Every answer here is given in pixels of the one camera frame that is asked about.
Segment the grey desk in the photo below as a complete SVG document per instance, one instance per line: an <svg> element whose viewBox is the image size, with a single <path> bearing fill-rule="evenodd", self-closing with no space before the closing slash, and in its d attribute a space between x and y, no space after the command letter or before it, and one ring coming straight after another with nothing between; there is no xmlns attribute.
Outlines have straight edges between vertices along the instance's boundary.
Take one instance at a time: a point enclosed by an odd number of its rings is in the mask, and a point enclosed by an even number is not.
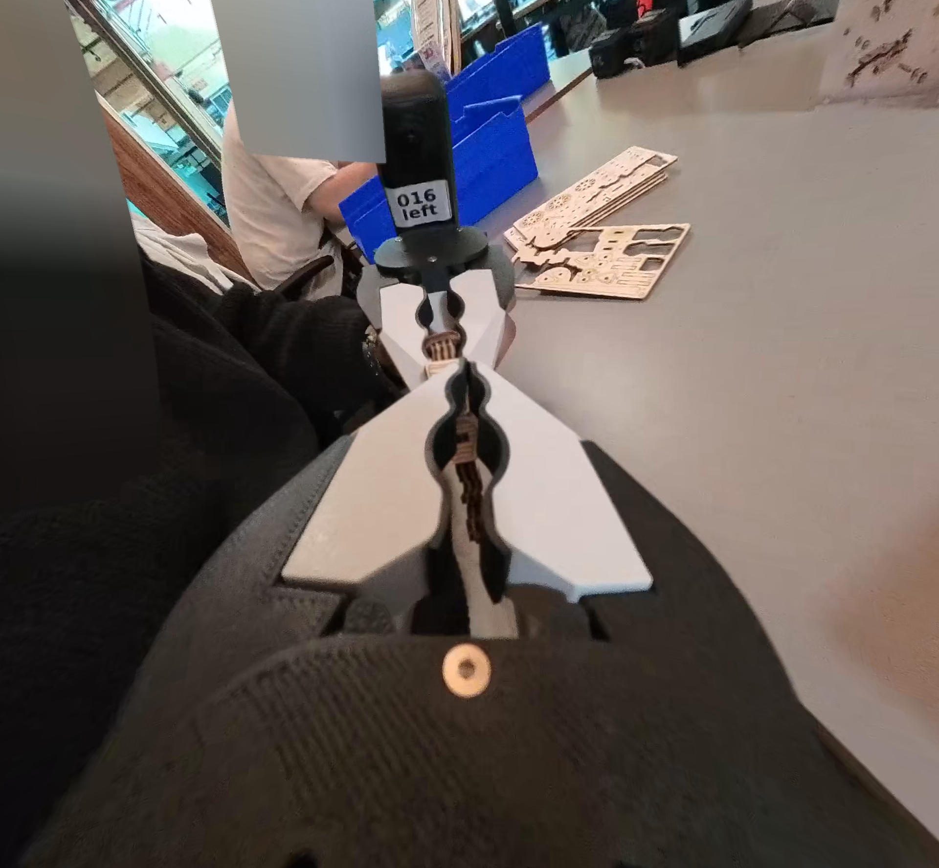
<svg viewBox="0 0 939 868"><path fill-rule="evenodd" d="M687 223L642 302L523 291L502 374L691 528L803 702L937 834L937 111L817 107L830 24L539 110L500 234L628 146Z"/></svg>

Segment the cut-out wooden sheet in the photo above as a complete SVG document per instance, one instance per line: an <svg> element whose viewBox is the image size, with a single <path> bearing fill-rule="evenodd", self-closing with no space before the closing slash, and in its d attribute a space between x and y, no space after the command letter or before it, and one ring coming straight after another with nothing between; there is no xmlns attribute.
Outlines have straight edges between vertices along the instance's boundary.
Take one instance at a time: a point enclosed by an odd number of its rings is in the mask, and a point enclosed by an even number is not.
<svg viewBox="0 0 939 868"><path fill-rule="evenodd" d="M512 240L518 289L545 294L642 301L649 297L691 231L690 224L587 227L593 245L573 234L545 249Z"/></svg>

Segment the blue plastic bin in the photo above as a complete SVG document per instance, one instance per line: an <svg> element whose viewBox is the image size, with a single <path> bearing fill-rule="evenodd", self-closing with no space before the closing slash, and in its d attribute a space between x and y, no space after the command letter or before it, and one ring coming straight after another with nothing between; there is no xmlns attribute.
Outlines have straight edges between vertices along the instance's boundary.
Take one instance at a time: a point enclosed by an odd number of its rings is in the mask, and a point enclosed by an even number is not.
<svg viewBox="0 0 939 868"><path fill-rule="evenodd" d="M521 96L471 103L452 122L460 222L474 226L538 177ZM379 178L340 205L346 228L371 263L397 230Z"/></svg>
<svg viewBox="0 0 939 868"><path fill-rule="evenodd" d="M446 83L451 119L459 119L469 105L527 99L549 80L545 38L536 24L500 41L493 52L478 57Z"/></svg>

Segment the stacked wooden laser-cut sheets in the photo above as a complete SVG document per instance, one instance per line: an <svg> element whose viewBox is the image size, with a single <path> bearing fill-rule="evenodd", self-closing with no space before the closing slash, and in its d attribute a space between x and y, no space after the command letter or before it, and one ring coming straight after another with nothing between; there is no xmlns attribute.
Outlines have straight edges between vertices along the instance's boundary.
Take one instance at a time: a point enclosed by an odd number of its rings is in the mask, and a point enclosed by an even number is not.
<svg viewBox="0 0 939 868"><path fill-rule="evenodd" d="M664 181L677 161L675 155L629 146L515 221L503 239L517 254L555 249Z"/></svg>

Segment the wooden beam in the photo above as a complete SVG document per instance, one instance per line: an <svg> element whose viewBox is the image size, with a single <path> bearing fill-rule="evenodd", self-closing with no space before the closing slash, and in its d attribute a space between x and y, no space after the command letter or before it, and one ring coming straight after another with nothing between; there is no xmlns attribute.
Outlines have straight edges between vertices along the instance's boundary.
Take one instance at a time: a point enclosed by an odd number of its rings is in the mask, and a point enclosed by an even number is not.
<svg viewBox="0 0 939 868"><path fill-rule="evenodd" d="M175 236L200 235L213 261L252 281L224 223L126 126L104 99L100 96L97 99L126 198L165 232Z"/></svg>

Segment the laser-cut wooden model part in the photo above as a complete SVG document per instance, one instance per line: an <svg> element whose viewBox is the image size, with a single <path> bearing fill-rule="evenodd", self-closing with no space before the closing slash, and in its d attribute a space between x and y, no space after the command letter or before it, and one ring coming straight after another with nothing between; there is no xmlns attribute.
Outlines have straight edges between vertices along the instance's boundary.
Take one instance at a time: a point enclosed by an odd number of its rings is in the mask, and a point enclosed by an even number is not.
<svg viewBox="0 0 939 868"><path fill-rule="evenodd" d="M431 379L451 371L462 357L463 338L458 330L429 334L424 343L425 377Z"/></svg>
<svg viewBox="0 0 939 868"><path fill-rule="evenodd" d="M460 502L465 510L469 541L481 545L484 539L484 474L478 458L478 419L464 411L455 421L452 465L459 484Z"/></svg>

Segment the black device case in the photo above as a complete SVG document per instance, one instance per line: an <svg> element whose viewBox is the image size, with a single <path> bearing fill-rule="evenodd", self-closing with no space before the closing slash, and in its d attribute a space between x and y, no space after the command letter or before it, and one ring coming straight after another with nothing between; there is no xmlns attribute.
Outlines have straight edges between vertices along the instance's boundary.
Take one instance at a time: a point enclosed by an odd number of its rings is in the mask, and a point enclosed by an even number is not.
<svg viewBox="0 0 939 868"><path fill-rule="evenodd" d="M628 27L606 30L588 48L593 76L611 79L675 61L679 22L676 10L659 8L647 11Z"/></svg>

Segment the black box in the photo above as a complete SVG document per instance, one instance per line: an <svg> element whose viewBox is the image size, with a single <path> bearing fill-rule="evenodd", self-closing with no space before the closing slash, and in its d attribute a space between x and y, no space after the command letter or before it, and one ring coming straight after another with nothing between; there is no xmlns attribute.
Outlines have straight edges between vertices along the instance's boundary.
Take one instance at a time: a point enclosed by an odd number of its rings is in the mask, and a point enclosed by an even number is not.
<svg viewBox="0 0 939 868"><path fill-rule="evenodd" d="M732 44L752 11L753 0L731 0L678 21L680 68Z"/></svg>

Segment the white cloth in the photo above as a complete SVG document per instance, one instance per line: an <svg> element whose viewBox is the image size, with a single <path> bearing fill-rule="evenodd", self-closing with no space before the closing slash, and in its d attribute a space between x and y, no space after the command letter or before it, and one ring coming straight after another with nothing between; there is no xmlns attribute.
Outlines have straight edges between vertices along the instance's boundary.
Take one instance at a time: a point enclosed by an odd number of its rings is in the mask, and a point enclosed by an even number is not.
<svg viewBox="0 0 939 868"><path fill-rule="evenodd" d="M219 295L235 285L259 290L252 281L215 262L201 235L171 235L135 211L131 211L131 221L138 246L151 261L185 275Z"/></svg>

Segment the white patterned panel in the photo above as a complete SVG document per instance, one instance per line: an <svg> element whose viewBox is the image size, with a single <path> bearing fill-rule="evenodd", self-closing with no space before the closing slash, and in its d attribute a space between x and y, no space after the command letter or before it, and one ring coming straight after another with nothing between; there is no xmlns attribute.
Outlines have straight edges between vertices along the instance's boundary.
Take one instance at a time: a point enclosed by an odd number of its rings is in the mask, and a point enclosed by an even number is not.
<svg viewBox="0 0 939 868"><path fill-rule="evenodd" d="M839 0L820 103L936 107L938 0Z"/></svg>

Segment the black flat stand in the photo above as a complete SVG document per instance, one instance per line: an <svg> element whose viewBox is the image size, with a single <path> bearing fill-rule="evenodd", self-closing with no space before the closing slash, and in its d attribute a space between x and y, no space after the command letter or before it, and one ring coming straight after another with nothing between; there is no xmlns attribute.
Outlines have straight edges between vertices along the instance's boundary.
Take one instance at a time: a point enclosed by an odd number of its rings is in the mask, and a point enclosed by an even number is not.
<svg viewBox="0 0 939 868"><path fill-rule="evenodd" d="M832 23L839 0L752 0L732 43L740 48L781 33Z"/></svg>

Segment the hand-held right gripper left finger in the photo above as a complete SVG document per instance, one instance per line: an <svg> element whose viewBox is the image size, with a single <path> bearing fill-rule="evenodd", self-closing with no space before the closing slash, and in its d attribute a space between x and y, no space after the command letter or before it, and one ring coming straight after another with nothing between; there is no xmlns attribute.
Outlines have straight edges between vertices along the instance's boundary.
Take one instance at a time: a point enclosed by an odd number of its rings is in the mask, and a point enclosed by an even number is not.
<svg viewBox="0 0 939 868"><path fill-rule="evenodd" d="M452 537L462 490L447 476L468 390L467 362L445 363L350 439L282 570L340 597L334 633L470 633Z"/></svg>

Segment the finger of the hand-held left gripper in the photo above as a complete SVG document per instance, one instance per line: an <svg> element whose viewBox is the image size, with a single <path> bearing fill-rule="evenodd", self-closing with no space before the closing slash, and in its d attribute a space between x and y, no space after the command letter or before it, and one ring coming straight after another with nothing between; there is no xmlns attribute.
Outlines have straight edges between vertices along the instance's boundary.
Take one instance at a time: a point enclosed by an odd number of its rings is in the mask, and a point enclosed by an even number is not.
<svg viewBox="0 0 939 868"><path fill-rule="evenodd" d="M451 279L450 291L461 312L456 320L461 345L454 362L466 360L498 368L514 342L515 324L499 302L490 270L472 270Z"/></svg>
<svg viewBox="0 0 939 868"><path fill-rule="evenodd" d="M380 290L380 342L409 391L424 384L431 362L425 307L430 302L422 287L396 283Z"/></svg>

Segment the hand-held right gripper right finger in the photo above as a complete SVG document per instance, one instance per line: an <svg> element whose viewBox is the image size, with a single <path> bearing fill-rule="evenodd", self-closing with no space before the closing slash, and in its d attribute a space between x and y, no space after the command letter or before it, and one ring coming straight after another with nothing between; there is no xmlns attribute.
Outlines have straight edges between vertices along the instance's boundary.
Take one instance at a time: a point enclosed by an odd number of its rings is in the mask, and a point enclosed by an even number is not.
<svg viewBox="0 0 939 868"><path fill-rule="evenodd" d="M480 571L491 599L511 606L515 635L546 632L552 616L588 627L585 599L651 592L651 570L581 437L490 366L469 364L468 387L490 475Z"/></svg>

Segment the person's left forearm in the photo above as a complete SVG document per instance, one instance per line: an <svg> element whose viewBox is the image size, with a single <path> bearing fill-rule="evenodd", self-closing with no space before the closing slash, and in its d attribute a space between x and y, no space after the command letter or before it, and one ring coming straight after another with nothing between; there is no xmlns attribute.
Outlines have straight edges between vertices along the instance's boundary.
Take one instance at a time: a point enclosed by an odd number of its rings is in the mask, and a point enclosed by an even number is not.
<svg viewBox="0 0 939 868"><path fill-rule="evenodd" d="M217 294L142 266L160 396L200 426L327 442L341 418L404 391L351 298L289 301L244 284Z"/></svg>

